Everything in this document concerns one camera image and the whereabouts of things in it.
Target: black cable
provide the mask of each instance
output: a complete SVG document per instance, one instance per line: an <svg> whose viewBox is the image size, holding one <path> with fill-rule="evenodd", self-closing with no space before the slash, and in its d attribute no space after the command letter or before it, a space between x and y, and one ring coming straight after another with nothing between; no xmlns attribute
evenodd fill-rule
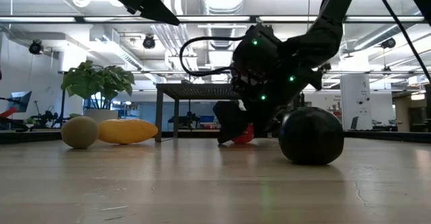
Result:
<svg viewBox="0 0 431 224"><path fill-rule="evenodd" d="M395 12L392 10L391 6L389 5L387 0L382 0L382 2L385 4L386 9L389 11L389 13L391 14L392 18L395 20L395 22L397 23L397 25L399 26L399 29L401 30L401 32L403 33L405 40L407 41L407 43L409 44L411 51L413 52L413 54L415 55L416 59L418 60L420 67L422 68L422 70L424 71L424 74L426 76L426 78L428 79L428 81L431 83L431 76L428 72L428 70L425 67L424 62L422 61L422 59L420 58L419 53L417 52L415 46L413 45L413 42L411 42L409 35L407 34L407 31L405 31L405 28L403 27L403 24L399 21L397 15L395 15Z"/></svg>
<svg viewBox="0 0 431 224"><path fill-rule="evenodd" d="M184 43L184 45L180 49L180 63L181 63L181 67L183 67L183 69L184 69L184 71L186 73L188 73L189 75L195 76L195 77L204 77L204 76L208 76L208 75L216 75L216 74L223 73L226 70L234 70L234 71L236 71L238 73L237 77L240 78L241 77L240 71L236 67L222 67L222 68L214 69L214 70L210 70L210 71L190 71L184 65L183 54L184 54L184 51L185 51L186 47L188 45L194 43L194 42L198 42L198 41L202 41L202 40L239 41L239 40L242 40L244 38L245 38L245 36L241 36L241 37L237 37L237 38L223 37L223 36L202 36L202 37L190 39L186 43Z"/></svg>

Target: green leaves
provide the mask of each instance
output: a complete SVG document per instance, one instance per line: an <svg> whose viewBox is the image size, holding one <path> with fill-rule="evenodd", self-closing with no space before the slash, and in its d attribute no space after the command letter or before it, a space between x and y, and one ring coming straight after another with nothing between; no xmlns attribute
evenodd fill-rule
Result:
<svg viewBox="0 0 431 224"><path fill-rule="evenodd" d="M69 97L77 95L85 100L100 92L110 102L122 91L131 96L132 84L135 84L135 78L130 71L114 65L104 68L86 61L65 74L61 89L66 89Z"/></svg>

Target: ceiling duct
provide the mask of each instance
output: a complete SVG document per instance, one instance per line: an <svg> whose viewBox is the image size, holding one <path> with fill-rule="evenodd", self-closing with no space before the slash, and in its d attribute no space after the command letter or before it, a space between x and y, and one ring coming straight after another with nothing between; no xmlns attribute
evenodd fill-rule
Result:
<svg viewBox="0 0 431 224"><path fill-rule="evenodd" d="M408 15L421 15L420 10L415 7L413 9L410 9L407 12ZM403 24L403 27L405 29L411 28L415 26L416 24ZM369 33L365 37L357 40L353 46L353 51L349 51L348 49L345 51L345 53L348 52L355 52L359 50L365 50L367 48L370 48L372 46L375 46L381 42L384 42L385 40L390 39L391 37L397 35L401 32L401 29L397 24L390 24L380 27L379 29Z"/></svg>
<svg viewBox="0 0 431 224"><path fill-rule="evenodd" d="M235 15L239 14L244 5L244 0L202 0L204 13L207 15ZM209 36L234 36L234 28L208 28ZM232 42L211 41L214 49L229 49Z"/></svg>

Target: black ball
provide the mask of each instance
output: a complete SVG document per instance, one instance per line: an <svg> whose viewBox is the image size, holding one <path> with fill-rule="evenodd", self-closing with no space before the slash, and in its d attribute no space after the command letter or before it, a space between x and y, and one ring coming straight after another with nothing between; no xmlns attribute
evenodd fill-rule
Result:
<svg viewBox="0 0 431 224"><path fill-rule="evenodd" d="M343 127L326 110L298 108L284 116L279 145L283 154L295 164L325 165L343 152Z"/></svg>

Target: desk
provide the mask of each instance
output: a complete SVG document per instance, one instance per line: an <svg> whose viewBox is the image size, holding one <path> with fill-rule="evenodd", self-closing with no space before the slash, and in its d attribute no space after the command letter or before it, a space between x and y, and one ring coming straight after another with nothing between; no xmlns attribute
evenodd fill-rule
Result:
<svg viewBox="0 0 431 224"><path fill-rule="evenodd" d="M159 83L156 100L156 127L159 129L156 142L162 141L163 96L174 99L174 137L178 137L180 100L239 100L240 96L226 84Z"/></svg>

